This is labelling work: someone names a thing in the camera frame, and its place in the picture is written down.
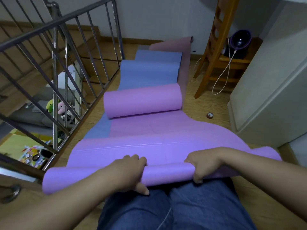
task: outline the jeans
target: jeans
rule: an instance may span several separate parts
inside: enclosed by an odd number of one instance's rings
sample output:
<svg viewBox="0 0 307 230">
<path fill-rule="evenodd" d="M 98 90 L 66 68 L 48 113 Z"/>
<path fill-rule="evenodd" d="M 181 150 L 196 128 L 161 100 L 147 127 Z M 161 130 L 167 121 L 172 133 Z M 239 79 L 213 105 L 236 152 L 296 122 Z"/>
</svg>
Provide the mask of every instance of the jeans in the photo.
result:
<svg viewBox="0 0 307 230">
<path fill-rule="evenodd" d="M 97 230 L 256 229 L 230 178 L 116 193 L 106 200 Z"/>
</svg>

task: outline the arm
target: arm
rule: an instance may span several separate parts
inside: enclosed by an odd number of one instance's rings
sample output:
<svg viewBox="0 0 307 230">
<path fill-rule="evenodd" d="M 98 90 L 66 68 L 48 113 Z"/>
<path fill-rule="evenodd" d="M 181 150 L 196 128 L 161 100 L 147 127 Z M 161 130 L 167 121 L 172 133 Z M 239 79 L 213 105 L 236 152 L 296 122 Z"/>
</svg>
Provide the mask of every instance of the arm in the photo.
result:
<svg viewBox="0 0 307 230">
<path fill-rule="evenodd" d="M 149 190 L 139 182 L 145 165 L 144 157 L 125 156 L 40 203 L 7 217 L 0 226 L 7 230 L 74 229 L 88 213 L 115 192 L 135 189 L 148 195 Z M 33 216 L 35 221 L 25 224 Z"/>
<path fill-rule="evenodd" d="M 220 166 L 230 166 L 307 221 L 307 168 L 226 147 L 192 152 L 185 162 L 195 166 L 196 183 Z"/>
</svg>

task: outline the hand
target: hand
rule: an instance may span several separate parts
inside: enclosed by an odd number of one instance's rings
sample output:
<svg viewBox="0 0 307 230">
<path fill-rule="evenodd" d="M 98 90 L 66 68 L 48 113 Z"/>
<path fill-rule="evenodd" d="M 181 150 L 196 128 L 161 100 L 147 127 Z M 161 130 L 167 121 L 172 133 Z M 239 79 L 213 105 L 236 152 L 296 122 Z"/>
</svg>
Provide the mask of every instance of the hand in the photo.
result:
<svg viewBox="0 0 307 230">
<path fill-rule="evenodd" d="M 107 174 L 110 175 L 116 191 L 135 190 L 138 193 L 149 195 L 147 187 L 140 183 L 146 163 L 145 157 L 139 159 L 136 154 L 132 157 L 126 155 L 123 159 L 115 160 L 103 169 L 106 169 Z"/>
<path fill-rule="evenodd" d="M 203 178 L 205 176 L 212 174 L 223 165 L 222 153 L 227 150 L 232 149 L 218 147 L 189 153 L 185 162 L 190 162 L 195 166 L 193 181 L 195 183 L 203 183 Z"/>
</svg>

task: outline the pink stuffed toy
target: pink stuffed toy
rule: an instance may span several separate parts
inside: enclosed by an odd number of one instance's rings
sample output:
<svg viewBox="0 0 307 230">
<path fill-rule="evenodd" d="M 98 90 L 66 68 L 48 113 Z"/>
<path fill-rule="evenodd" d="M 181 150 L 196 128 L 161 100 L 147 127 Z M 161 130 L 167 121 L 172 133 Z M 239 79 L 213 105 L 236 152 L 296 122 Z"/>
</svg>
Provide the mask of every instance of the pink stuffed toy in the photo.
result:
<svg viewBox="0 0 307 230">
<path fill-rule="evenodd" d="M 59 102 L 58 104 L 58 114 L 61 115 L 61 114 L 64 114 L 64 109 L 65 109 L 65 105 L 63 102 Z"/>
</svg>

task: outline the blue yoga mat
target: blue yoga mat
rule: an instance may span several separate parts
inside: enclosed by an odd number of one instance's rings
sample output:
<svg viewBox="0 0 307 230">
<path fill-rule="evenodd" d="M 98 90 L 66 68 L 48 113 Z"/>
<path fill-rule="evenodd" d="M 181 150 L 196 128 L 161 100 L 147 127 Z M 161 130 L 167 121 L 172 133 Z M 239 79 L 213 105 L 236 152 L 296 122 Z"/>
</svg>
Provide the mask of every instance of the blue yoga mat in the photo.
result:
<svg viewBox="0 0 307 230">
<path fill-rule="evenodd" d="M 135 60 L 123 60 L 118 90 L 177 83 L 181 52 L 138 50 Z M 109 137 L 112 120 L 106 114 L 84 136 Z"/>
</svg>

